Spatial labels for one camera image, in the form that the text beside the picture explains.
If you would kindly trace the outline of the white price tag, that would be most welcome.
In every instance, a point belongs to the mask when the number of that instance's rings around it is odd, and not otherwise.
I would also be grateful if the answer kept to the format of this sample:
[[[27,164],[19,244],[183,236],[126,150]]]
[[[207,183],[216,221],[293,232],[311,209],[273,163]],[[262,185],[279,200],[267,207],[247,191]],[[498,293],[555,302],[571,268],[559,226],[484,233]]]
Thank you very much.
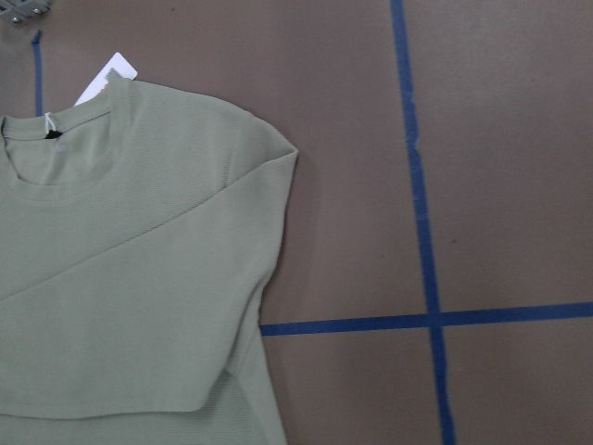
[[[82,103],[93,99],[101,93],[113,79],[134,80],[137,76],[137,69],[128,61],[128,59],[121,52],[115,52],[106,65],[90,81],[74,105],[79,106]]]

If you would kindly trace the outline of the olive green long-sleeve shirt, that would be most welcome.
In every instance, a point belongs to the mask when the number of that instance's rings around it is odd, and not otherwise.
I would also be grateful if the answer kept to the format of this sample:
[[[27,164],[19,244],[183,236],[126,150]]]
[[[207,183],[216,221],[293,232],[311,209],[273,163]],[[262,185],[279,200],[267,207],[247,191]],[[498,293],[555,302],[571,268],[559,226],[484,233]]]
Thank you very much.
[[[1,440],[283,444],[259,329],[297,149],[115,80],[1,119]]]

